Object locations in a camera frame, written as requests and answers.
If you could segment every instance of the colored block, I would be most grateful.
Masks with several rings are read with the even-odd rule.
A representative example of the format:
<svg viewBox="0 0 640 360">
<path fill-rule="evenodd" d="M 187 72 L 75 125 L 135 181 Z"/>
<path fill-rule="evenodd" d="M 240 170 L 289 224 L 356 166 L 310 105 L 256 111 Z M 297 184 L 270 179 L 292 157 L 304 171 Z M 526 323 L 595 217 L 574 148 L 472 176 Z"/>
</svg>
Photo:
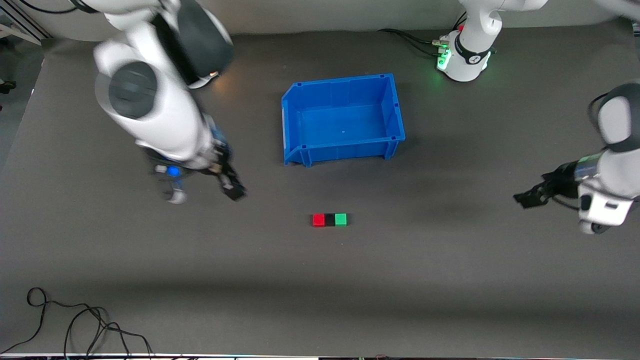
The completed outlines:
<svg viewBox="0 0 640 360">
<path fill-rule="evenodd" d="M 324 214 L 324 226 L 335 226 L 335 214 Z"/>
<path fill-rule="evenodd" d="M 335 225 L 336 226 L 347 226 L 347 214 L 335 214 Z"/>
<path fill-rule="evenodd" d="M 324 227 L 324 214 L 314 214 L 314 227 Z"/>
</svg>

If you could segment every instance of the white wall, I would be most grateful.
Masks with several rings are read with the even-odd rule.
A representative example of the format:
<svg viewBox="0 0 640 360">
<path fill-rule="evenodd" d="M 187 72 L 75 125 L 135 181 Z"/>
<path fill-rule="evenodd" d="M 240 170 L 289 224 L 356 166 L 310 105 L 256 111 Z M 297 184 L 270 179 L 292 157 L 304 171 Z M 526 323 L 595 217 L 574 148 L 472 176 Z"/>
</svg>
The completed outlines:
<svg viewBox="0 0 640 360">
<path fill-rule="evenodd" d="M 68 8 L 67 0 L 27 0 L 42 8 Z M 380 28 L 449 28 L 461 14 L 457 0 L 198 0 L 233 34 Z M 101 15 L 49 15 L 26 11 L 56 37 L 99 41 L 116 33 Z M 502 13 L 505 27 L 586 25 L 613 16 L 591 0 L 549 0 L 537 12 Z"/>
</svg>

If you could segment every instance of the table surface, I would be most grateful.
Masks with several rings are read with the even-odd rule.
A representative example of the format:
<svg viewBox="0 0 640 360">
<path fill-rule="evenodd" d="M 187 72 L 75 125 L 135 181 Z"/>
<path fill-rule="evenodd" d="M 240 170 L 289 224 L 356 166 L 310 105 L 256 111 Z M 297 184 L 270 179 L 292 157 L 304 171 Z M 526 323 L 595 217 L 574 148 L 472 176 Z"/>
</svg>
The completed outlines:
<svg viewBox="0 0 640 360">
<path fill-rule="evenodd" d="M 182 206 L 96 103 L 94 44 L 50 44 L 1 178 L 2 347 L 37 327 L 24 299 L 41 286 L 164 353 L 640 357 L 640 213 L 586 236 L 575 213 L 511 198 L 599 150 L 587 103 L 640 74 L 628 23 L 505 29 L 472 83 L 386 33 L 234 41 L 197 96 L 249 195 L 195 176 Z M 283 166 L 292 83 L 387 72 L 407 134 L 395 158 Z M 334 212 L 350 226 L 310 226 Z M 60 352 L 74 313 L 50 308 L 14 351 Z M 81 320 L 72 350 L 93 331 Z M 100 351 L 122 349 L 110 336 Z"/>
</svg>

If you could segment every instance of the green light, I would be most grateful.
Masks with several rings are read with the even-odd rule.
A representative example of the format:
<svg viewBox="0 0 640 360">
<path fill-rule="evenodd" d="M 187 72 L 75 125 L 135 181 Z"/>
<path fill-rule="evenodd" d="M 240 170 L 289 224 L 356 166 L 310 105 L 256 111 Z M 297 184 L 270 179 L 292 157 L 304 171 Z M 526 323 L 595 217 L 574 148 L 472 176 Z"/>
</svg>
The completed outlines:
<svg viewBox="0 0 640 360">
<path fill-rule="evenodd" d="M 489 63 L 489 58 L 491 57 L 491 51 L 486 55 L 486 60 L 484 61 L 484 65 L 482 65 L 482 69 L 486 69 L 486 64 Z"/>
<path fill-rule="evenodd" d="M 438 68 L 440 70 L 444 70 L 447 68 L 449 64 L 449 59 L 451 58 L 451 50 L 447 49 L 444 54 L 440 55 L 441 59 L 438 60 Z"/>
</svg>

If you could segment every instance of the cable connector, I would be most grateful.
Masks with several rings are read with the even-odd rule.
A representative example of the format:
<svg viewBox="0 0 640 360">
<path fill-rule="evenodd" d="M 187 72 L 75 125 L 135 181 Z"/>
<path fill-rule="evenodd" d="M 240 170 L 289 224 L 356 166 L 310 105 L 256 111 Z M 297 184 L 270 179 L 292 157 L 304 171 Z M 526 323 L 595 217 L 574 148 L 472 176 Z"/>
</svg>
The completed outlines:
<svg viewBox="0 0 640 360">
<path fill-rule="evenodd" d="M 431 45 L 435 46 L 435 47 L 442 47 L 444 49 L 448 49 L 449 48 L 449 42 L 446 40 L 432 40 L 431 41 Z"/>
</svg>

